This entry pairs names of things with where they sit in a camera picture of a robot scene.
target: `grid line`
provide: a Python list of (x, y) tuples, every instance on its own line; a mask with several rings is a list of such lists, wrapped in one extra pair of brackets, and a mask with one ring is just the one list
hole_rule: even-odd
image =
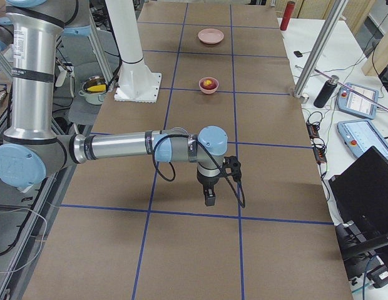
[(169, 214), (173, 216), (192, 216), (203, 218), (217, 218), (217, 219), (239, 219), (249, 221), (264, 221), (264, 222), (276, 222), (276, 223), (297, 223), (297, 224), (314, 224), (314, 225), (327, 225), (333, 226), (333, 222), (326, 221), (310, 221), (310, 220), (294, 220), (294, 219), (279, 219), (272, 217), (246, 217), (246, 216), (230, 216), (226, 214), (204, 214), (198, 212), (184, 212), (184, 211), (160, 211), (154, 209), (136, 209), (136, 208), (123, 208), (123, 207), (108, 207), (108, 206), (90, 206), (82, 204), (61, 204), (61, 208), (76, 208), (76, 209), (97, 209), (104, 211), (125, 211), (131, 213), (152, 213), (152, 214)]
[(227, 27), (227, 28), (258, 28), (258, 29), (280, 29), (279, 27), (263, 27), (263, 26), (233, 26), (230, 25), (211, 25), (211, 24), (185, 24), (185, 23), (173, 23), (173, 22), (149, 22), (138, 21), (138, 24), (162, 24), (162, 25), (187, 25), (187, 26), (206, 26), (206, 27)]
[[(180, 51), (180, 48), (181, 48), (181, 40), (183, 39), (184, 23), (186, 21), (187, 11), (188, 11), (188, 3), (186, 4), (186, 10), (185, 10), (185, 14), (184, 14), (183, 26), (181, 27), (181, 34), (180, 34), (180, 41), (179, 41), (178, 51)], [(173, 85), (175, 83), (175, 78), (176, 78), (176, 70), (177, 70), (178, 60), (179, 60), (179, 53), (177, 53), (177, 56), (176, 56), (175, 69), (173, 71), (173, 78), (172, 78), (172, 81), (171, 81), (172, 89), (170, 90), (170, 93), (169, 93), (168, 107), (166, 109), (165, 123), (163, 125), (163, 129), (166, 128), (166, 125), (168, 123), (169, 109), (170, 109), (171, 97), (172, 97), (172, 94), (173, 94)], [(147, 212), (147, 215), (146, 215), (143, 240), (141, 242), (140, 256), (139, 256), (138, 263), (137, 263), (136, 277), (135, 277), (133, 293), (131, 295), (131, 300), (135, 300), (135, 297), (136, 297), (137, 285), (138, 285), (138, 280), (139, 280), (139, 277), (140, 277), (141, 262), (142, 262), (142, 258), (143, 258), (144, 248), (145, 248), (146, 233), (148, 231), (148, 225), (150, 223), (151, 207), (152, 207), (152, 202), (153, 202), (153, 196), (154, 196), (154, 193), (155, 193), (156, 179), (157, 179), (157, 172), (155, 172), (154, 180), (153, 180), (153, 184), (152, 184), (151, 198), (150, 198), (150, 203), (148, 205), (148, 212)]]
[(180, 53), (180, 54), (199, 54), (199, 55), (223, 55), (223, 56), (241, 56), (248, 58), (285, 58), (287, 56), (274, 56), (274, 55), (257, 55), (257, 54), (227, 54), (227, 53), (207, 53), (207, 52), (188, 52), (188, 51), (170, 51), (170, 50), (152, 50), (146, 49), (143, 52), (155, 52), (155, 53)]
[[(236, 105), (236, 80), (235, 80), (235, 68), (234, 68), (234, 39), (233, 39), (233, 16), (232, 16), (232, 5), (229, 5), (230, 11), (230, 34), (232, 43), (232, 80), (233, 80), (233, 110), (234, 110), (234, 130), (235, 130), (235, 150), (238, 159), (238, 129), (237, 129), (237, 105)], [(240, 196), (240, 190), (237, 185), (238, 195)], [(239, 259), (240, 259), (240, 285), (242, 300), (245, 300), (245, 286), (244, 286), (244, 258), (243, 258), (243, 231), (242, 231), (242, 209), (240, 204), (237, 203), (237, 216), (238, 216), (238, 248), (239, 248)]]

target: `metal pole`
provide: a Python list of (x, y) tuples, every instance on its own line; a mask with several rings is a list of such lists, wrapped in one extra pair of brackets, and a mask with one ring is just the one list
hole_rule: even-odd
[(96, 32), (95, 22), (91, 13), (89, 14), (89, 25), (91, 26), (91, 33), (88, 36), (89, 42), (91, 43), (91, 47), (93, 48), (105, 81), (107, 84), (109, 84), (113, 77), (111, 66), (109, 65), (109, 62), (105, 56), (105, 52), (102, 48), (98, 33)]
[(314, 71), (319, 57), (322, 54), (322, 51), (324, 50), (326, 43), (329, 40), (329, 37), (332, 34), (334, 27), (336, 26), (337, 21), (340, 19), (340, 16), (342, 15), (343, 10), (348, 2), (349, 0), (336, 0), (334, 2), (332, 10), (330, 11), (329, 16), (327, 17), (326, 21), (324, 22), (324, 25), (322, 26), (322, 29), (320, 30), (318, 38), (310, 53), (310, 56), (307, 62), (305, 63), (299, 80), (297, 81), (297, 84), (293, 91), (294, 97), (301, 97), (305, 85), (307, 84), (311, 73)]
[[(320, 75), (325, 76), (326, 78), (332, 79), (331, 76), (329, 76), (329, 75), (323, 73), (322, 71), (319, 71), (318, 69), (315, 69), (315, 72), (318, 73), (318, 74), (320, 74)], [(381, 109), (383, 109), (384, 111), (388, 112), (388, 108), (387, 108), (387, 107), (381, 105), (380, 103), (377, 103), (377, 102), (373, 101), (372, 99), (370, 99), (370, 98), (368, 98), (367, 96), (361, 94), (360, 92), (357, 92), (355, 89), (352, 89), (351, 87), (346, 86), (344, 83), (341, 83), (340, 81), (338, 81), (337, 84), (338, 84), (339, 86), (342, 86), (342, 87), (345, 88), (346, 90), (348, 90), (348, 91), (350, 91), (350, 92), (352, 92), (352, 93), (354, 93), (354, 94), (356, 94), (356, 95), (358, 95), (358, 96), (364, 98), (366, 101), (370, 102), (372, 105), (375, 105), (375, 106), (377, 106), (378, 108), (381, 108)]]
[(2, 55), (1, 52), (0, 52), (0, 70), (6, 75), (6, 77), (9, 78), (10, 81), (13, 80), (13, 78), (12, 78), (12, 66), (11, 66), (11, 64), (9, 64), (9, 62)]

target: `blue tape line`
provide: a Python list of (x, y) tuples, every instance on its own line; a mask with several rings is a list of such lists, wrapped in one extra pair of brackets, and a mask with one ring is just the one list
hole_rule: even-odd
[(154, 193), (155, 193), (156, 175), (157, 174), (155, 172), (154, 179), (153, 179), (153, 182), (152, 182), (150, 203), (148, 204), (148, 210), (147, 210), (146, 219), (145, 219), (143, 239), (141, 240), (140, 255), (138, 256), (137, 269), (136, 269), (136, 277), (134, 279), (133, 292), (131, 293), (131, 300), (135, 300), (135, 297), (136, 297), (138, 278), (140, 276), (141, 262), (143, 260), (143, 254), (144, 254), (144, 247), (145, 247), (145, 241), (146, 241), (146, 233), (148, 231), (148, 225), (150, 223), (151, 207), (152, 207), (152, 201), (153, 201)]
[[(180, 41), (179, 41), (179, 47), (178, 50), (180, 50), (181, 47), (181, 40), (183, 38), (183, 30), (184, 30), (184, 22), (186, 21), (186, 15), (187, 15), (187, 10), (188, 10), (188, 4), (186, 4), (186, 11), (184, 14), (184, 20), (183, 20), (183, 26), (181, 28), (181, 34), (180, 34)], [(175, 76), (176, 76), (176, 69), (177, 69), (177, 64), (178, 64), (178, 59), (179, 59), (179, 54), (176, 56), (176, 64), (175, 64), (175, 70), (173, 72), (173, 79), (171, 82), (171, 87), (173, 87), (173, 84), (175, 82)], [(173, 90), (170, 91), (169, 95), (169, 101), (168, 101), (168, 107), (166, 109), (166, 116), (165, 116), (165, 123), (163, 125), (163, 128), (166, 128), (166, 124), (168, 122), (168, 115), (169, 115), (169, 109), (170, 109), (170, 103), (171, 103), (171, 95), (173, 93)], [(146, 221), (145, 221), (145, 228), (144, 228), (144, 234), (143, 234), (143, 240), (141, 242), (141, 249), (140, 249), (140, 256), (138, 258), (138, 264), (137, 264), (137, 270), (136, 270), (136, 277), (135, 277), (135, 282), (134, 282), (134, 288), (133, 288), (133, 293), (131, 295), (131, 300), (135, 300), (136, 297), (136, 291), (137, 291), (137, 284), (138, 284), (138, 278), (140, 276), (140, 268), (141, 268), (141, 260), (143, 259), (143, 253), (144, 253), (144, 247), (145, 247), (145, 240), (146, 240), (146, 233), (148, 230), (148, 224), (150, 222), (150, 215), (151, 215), (151, 207), (152, 207), (152, 201), (153, 201), (153, 196), (155, 193), (155, 186), (156, 186), (156, 178), (157, 178), (157, 173), (155, 172), (154, 175), (154, 180), (153, 180), (153, 185), (152, 185), (152, 190), (151, 190), (151, 198), (150, 198), (150, 203), (148, 205), (148, 213), (146, 216)]]
[[(233, 16), (232, 5), (229, 5), (230, 10), (230, 34), (232, 40), (232, 75), (233, 75), (233, 110), (234, 110), (234, 133), (235, 133), (235, 150), (238, 158), (238, 129), (237, 129), (237, 105), (236, 105), (236, 80), (234, 68), (234, 39), (233, 39)], [(242, 209), (237, 203), (238, 210), (238, 248), (240, 250), (240, 285), (242, 292), (242, 300), (245, 300), (245, 286), (244, 286), (244, 258), (243, 258), (243, 231), (242, 231)]]
[(234, 28), (258, 28), (258, 29), (280, 29), (279, 27), (262, 27), (262, 26), (233, 26)]
[(173, 94), (173, 87), (175, 85), (176, 71), (177, 71), (177, 65), (178, 65), (178, 62), (179, 62), (179, 54), (180, 54), (180, 49), (181, 49), (181, 40), (183, 39), (184, 24), (186, 22), (187, 11), (188, 11), (188, 3), (186, 4), (186, 11), (184, 13), (183, 26), (181, 27), (179, 47), (177, 49), (175, 69), (173, 70), (173, 77), (172, 77), (172, 80), (171, 80), (171, 89), (170, 89), (170, 93), (169, 93), (168, 107), (166, 109), (165, 123), (163, 123), (163, 129), (166, 129), (166, 125), (168, 124), (168, 116), (169, 116), (169, 109), (170, 109), (170, 104), (171, 104), (171, 97), (172, 97), (172, 94)]
[(168, 22), (148, 22), (138, 21), (142, 24), (161, 24), (161, 25), (186, 25), (186, 26), (206, 26), (206, 27), (231, 27), (231, 28), (259, 28), (259, 29), (280, 29), (279, 27), (263, 27), (263, 26), (232, 26), (232, 25), (214, 25), (214, 24), (185, 24), (183, 23), (168, 23)]
[[(143, 52), (224, 55), (224, 56), (231, 56), (232, 55), (229, 53), (186, 52), (186, 51), (168, 51), (168, 50), (154, 50), (154, 49), (146, 49), (146, 50), (143, 50)], [(287, 56), (258, 55), (258, 54), (233, 54), (233, 55), (234, 56), (243, 56), (243, 57), (248, 57), (248, 58), (287, 58)]]
[(143, 52), (178, 53), (177, 51), (166, 51), (166, 50), (143, 50)]
[(237, 94), (289, 96), (289, 92), (238, 92)]
[(193, 217), (207, 217), (207, 218), (219, 218), (219, 219), (238, 219), (236, 216), (228, 216), (225, 214), (201, 214), (201, 213), (196, 213), (196, 212), (157, 211), (157, 210), (151, 210), (151, 213), (171, 214), (174, 216), (193, 216)]
[[(153, 185), (153, 188), (152, 188), (151, 198), (153, 198), (154, 193), (155, 193), (155, 185)], [(175, 216), (195, 216), (195, 217), (219, 218), (219, 219), (238, 219), (239, 218), (239, 216), (229, 216), (229, 215), (224, 215), (224, 214), (202, 214), (202, 213), (195, 213), (195, 212), (159, 211), (159, 210), (152, 210), (152, 209), (91, 206), (91, 205), (82, 205), (82, 204), (62, 204), (61, 207), (62, 208), (99, 209), (99, 210), (105, 210), (105, 211), (128, 211), (128, 212), (134, 212), (134, 213), (170, 214), (170, 215), (175, 215)], [(316, 225), (334, 225), (333, 222), (325, 222), (325, 221), (274, 219), (274, 218), (267, 218), (267, 217), (245, 217), (245, 216), (240, 216), (240, 218), (245, 219), (245, 220), (251, 220), (251, 221), (316, 224)]]
[(92, 206), (92, 205), (81, 205), (81, 204), (61, 204), (62, 208), (87, 208), (87, 209), (99, 209), (104, 211), (131, 211), (134, 213), (147, 213), (146, 209), (136, 208), (123, 208), (123, 207), (108, 207), (108, 206)]
[(243, 220), (252, 220), (252, 221), (266, 221), (266, 222), (279, 222), (279, 223), (298, 223), (298, 224), (315, 224), (315, 225), (333, 225), (333, 222), (323, 222), (323, 221), (306, 221), (306, 220), (290, 220), (290, 219), (273, 219), (269, 217), (244, 217)]
[(249, 58), (287, 58), (287, 56), (257, 55), (257, 54), (234, 54), (234, 56), (244, 56)]

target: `black cylinder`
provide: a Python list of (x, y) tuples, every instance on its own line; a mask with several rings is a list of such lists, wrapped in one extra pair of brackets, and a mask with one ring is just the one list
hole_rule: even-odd
[(323, 108), (326, 102), (332, 96), (333, 91), (337, 87), (339, 78), (336, 75), (332, 75), (332, 78), (325, 82), (324, 86), (319, 92), (319, 95), (314, 101), (314, 106), (317, 108)]

